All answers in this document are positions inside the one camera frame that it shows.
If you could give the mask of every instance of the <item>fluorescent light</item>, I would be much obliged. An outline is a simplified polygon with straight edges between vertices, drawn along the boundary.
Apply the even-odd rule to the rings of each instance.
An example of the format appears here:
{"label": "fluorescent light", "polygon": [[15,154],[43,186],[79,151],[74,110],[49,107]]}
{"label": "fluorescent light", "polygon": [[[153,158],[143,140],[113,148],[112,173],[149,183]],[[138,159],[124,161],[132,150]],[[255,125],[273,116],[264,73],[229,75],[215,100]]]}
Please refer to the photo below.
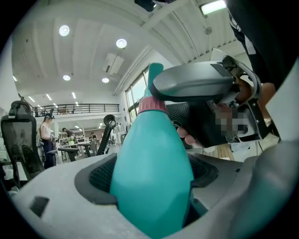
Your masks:
{"label": "fluorescent light", "polygon": [[62,78],[63,78],[63,80],[66,80],[66,81],[69,81],[71,79],[71,77],[69,75],[64,75]]}
{"label": "fluorescent light", "polygon": [[48,97],[49,100],[52,100],[51,97],[50,97],[50,95],[46,94],[46,96]]}
{"label": "fluorescent light", "polygon": [[28,98],[29,98],[30,100],[32,100],[33,102],[35,102],[30,96],[28,96]]}
{"label": "fluorescent light", "polygon": [[125,40],[125,39],[118,39],[117,41],[116,41],[116,46],[118,47],[118,48],[125,48],[126,46],[127,46],[127,41]]}
{"label": "fluorescent light", "polygon": [[103,79],[102,79],[102,82],[104,82],[104,83],[108,83],[108,82],[109,82],[109,79],[108,79],[108,78],[103,78]]}
{"label": "fluorescent light", "polygon": [[61,36],[66,36],[66,35],[68,35],[69,33],[70,33],[70,28],[69,28],[68,26],[63,25],[63,26],[60,27],[60,29],[59,29],[59,34],[60,34]]}
{"label": "fluorescent light", "polygon": [[204,15],[207,15],[209,13],[212,13],[212,12],[218,11],[220,9],[224,9],[224,8],[226,8],[226,4],[223,0],[210,2],[210,3],[207,3],[203,6],[201,6],[201,10]]}

